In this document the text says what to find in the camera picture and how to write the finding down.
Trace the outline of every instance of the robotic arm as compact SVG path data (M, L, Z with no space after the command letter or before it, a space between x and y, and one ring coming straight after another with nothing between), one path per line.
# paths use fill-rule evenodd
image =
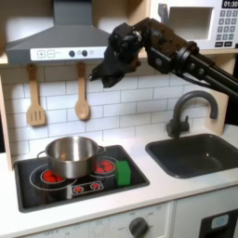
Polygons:
M236 78L201 55L196 43L187 42L154 19L142 20L134 26L123 23L116 27L109 37L104 60L92 71L90 80L100 78L104 87L116 85L126 73L134 72L140 65L138 54L143 47L147 52L148 63L160 73L172 72L193 84L215 89L238 100Z

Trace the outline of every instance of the oven knob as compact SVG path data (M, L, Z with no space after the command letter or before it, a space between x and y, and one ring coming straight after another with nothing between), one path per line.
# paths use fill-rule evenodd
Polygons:
M129 224L129 230L134 238L141 237L148 229L149 225L144 218L135 218Z

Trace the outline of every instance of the wooden spoon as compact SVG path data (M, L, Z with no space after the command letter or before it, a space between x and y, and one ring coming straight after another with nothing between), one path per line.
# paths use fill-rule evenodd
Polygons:
M32 105L27 111L27 120L31 126L43 125L46 122L46 115L43 108L39 105L38 90L36 82L37 68L34 64L27 66L27 71L30 78L30 89Z
M86 102L86 65L84 63L77 63L77 71L79 98L75 105L75 113L80 120L87 120L90 110Z

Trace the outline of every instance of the gray range hood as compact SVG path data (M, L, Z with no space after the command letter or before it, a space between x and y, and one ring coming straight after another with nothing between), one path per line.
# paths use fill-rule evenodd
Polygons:
M92 25L91 0L54 0L54 24L8 43L8 63L103 58L109 34Z

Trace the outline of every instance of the black sink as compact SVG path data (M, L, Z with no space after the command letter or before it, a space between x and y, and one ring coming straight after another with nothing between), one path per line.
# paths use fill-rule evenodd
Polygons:
M180 179L238 167L238 150L210 134L152 142L146 152L168 175Z

